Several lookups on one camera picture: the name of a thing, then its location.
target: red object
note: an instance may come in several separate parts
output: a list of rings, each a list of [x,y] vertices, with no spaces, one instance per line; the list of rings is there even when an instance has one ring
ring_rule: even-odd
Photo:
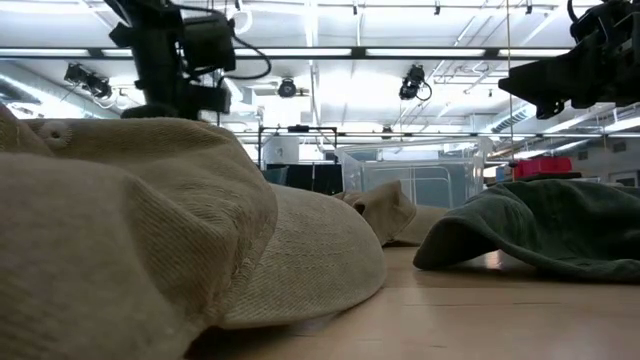
[[[566,156],[539,157],[522,160],[514,171],[516,179],[539,174],[561,174],[571,172],[571,159]]]

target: clear plastic bin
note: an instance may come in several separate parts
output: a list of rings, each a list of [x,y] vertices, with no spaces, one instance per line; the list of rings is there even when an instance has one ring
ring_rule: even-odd
[[[482,191],[490,142],[460,138],[347,146],[336,151],[345,191],[400,180],[415,204],[454,208]]]

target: black robot mount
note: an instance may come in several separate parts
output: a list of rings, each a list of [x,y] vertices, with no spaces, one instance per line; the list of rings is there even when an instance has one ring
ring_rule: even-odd
[[[577,109],[640,100],[640,0],[603,0],[580,18],[571,0],[567,10],[576,46],[555,58],[510,69],[498,86],[535,105],[539,119],[559,114],[569,100]]]
[[[239,39],[234,22],[225,14],[199,7],[173,4],[164,0],[105,0],[123,20],[110,33],[121,48],[130,48],[139,79],[136,88],[143,91],[146,105],[127,109],[123,118],[181,117],[197,120],[201,110],[229,113],[231,94],[222,86],[204,86],[202,77],[216,70],[236,68],[233,39],[252,48],[267,62],[267,70],[256,76],[234,79],[256,79],[267,75],[271,63],[260,51]],[[204,14],[182,17],[182,10]]]

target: beige corduroy cap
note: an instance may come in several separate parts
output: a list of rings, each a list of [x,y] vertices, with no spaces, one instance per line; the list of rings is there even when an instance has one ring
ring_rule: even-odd
[[[179,359],[208,326],[373,295],[376,235],[271,186],[235,137],[179,119],[18,121],[0,106],[0,358]]]
[[[343,192],[334,196],[362,215],[381,245],[393,242],[422,244],[431,227],[449,210],[414,205],[402,193],[400,181],[392,181],[366,192]]]

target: table surface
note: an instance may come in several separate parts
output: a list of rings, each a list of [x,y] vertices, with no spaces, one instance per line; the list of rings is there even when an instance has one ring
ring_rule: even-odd
[[[640,287],[559,282],[491,253],[424,272],[386,248],[388,276],[344,313],[278,328],[203,334],[190,358],[640,359]]]

